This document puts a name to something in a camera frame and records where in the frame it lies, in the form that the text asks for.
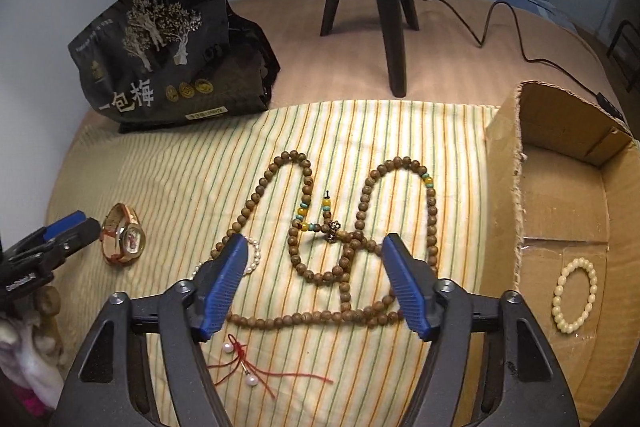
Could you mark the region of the left gloved hand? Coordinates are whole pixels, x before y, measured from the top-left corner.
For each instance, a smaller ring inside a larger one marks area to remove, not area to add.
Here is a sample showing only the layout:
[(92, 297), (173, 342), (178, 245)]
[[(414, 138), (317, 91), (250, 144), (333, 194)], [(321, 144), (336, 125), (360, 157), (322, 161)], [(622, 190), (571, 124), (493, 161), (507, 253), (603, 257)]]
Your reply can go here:
[(56, 323), (61, 297), (38, 288), (18, 315), (1, 312), (1, 370), (37, 407), (55, 410), (63, 389), (63, 341)]

